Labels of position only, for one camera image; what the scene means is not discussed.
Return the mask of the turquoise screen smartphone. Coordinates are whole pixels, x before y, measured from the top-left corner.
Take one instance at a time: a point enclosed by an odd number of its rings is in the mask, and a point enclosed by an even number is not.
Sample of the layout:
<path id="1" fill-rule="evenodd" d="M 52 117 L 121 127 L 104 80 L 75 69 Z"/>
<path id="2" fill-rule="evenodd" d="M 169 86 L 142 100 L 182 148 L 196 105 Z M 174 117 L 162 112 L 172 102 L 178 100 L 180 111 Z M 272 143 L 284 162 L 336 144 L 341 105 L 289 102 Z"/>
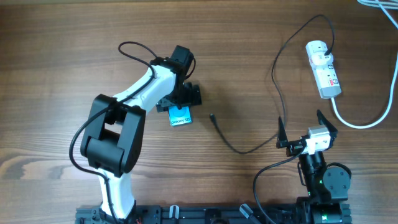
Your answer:
<path id="1" fill-rule="evenodd" d="M 190 124 L 192 122 L 190 108 L 188 106 L 183 106 L 180 109 L 177 106 L 169 107 L 169 120 L 172 127 Z"/>

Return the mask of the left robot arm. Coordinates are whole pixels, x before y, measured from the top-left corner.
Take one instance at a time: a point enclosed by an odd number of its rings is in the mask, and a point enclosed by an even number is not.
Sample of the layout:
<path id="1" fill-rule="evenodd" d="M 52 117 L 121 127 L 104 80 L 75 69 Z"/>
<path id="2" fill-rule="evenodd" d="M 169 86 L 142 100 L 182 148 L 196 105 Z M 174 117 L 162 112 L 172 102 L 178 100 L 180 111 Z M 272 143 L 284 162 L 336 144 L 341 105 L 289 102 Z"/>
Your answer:
<path id="1" fill-rule="evenodd" d="M 180 45 L 170 57 L 155 56 L 135 84 L 114 96 L 98 95 L 88 120 L 78 130 L 80 153 L 89 173 L 101 182 L 102 223 L 132 223 L 136 199 L 131 191 L 131 171 L 142 149 L 146 115 L 152 109 L 168 112 L 171 126 L 190 124 L 190 107 L 201 104 L 200 88 L 187 80 L 196 60 Z"/>

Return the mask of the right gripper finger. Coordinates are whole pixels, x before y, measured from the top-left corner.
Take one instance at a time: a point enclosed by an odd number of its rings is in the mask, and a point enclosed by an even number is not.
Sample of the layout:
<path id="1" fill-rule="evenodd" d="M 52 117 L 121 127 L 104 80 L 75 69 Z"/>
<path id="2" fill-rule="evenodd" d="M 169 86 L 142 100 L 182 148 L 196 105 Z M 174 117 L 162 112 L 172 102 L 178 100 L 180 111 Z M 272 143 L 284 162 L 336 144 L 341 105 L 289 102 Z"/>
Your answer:
<path id="1" fill-rule="evenodd" d="M 288 146 L 288 138 L 285 132 L 285 127 L 282 118 L 278 117 L 278 132 L 277 132 L 277 142 L 276 148 L 284 148 Z"/>
<path id="2" fill-rule="evenodd" d="M 317 118 L 320 125 L 324 125 L 330 133 L 337 133 L 338 130 L 325 118 L 320 110 L 317 110 Z"/>

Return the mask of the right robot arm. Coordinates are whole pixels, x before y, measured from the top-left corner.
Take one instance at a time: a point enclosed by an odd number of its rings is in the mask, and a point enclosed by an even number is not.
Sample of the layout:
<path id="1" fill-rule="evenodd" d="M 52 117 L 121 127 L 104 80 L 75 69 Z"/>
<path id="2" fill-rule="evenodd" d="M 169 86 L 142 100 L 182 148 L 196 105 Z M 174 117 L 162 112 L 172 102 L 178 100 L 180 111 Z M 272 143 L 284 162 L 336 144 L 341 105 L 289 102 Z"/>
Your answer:
<path id="1" fill-rule="evenodd" d="M 288 157 L 298 158 L 298 171 L 308 196 L 295 203 L 296 223 L 352 223 L 345 201 L 351 185 L 351 170 L 338 162 L 326 163 L 323 152 L 331 149 L 338 130 L 317 110 L 319 125 L 310 127 L 300 139 L 289 141 L 281 118 L 276 147 L 285 148 Z"/>

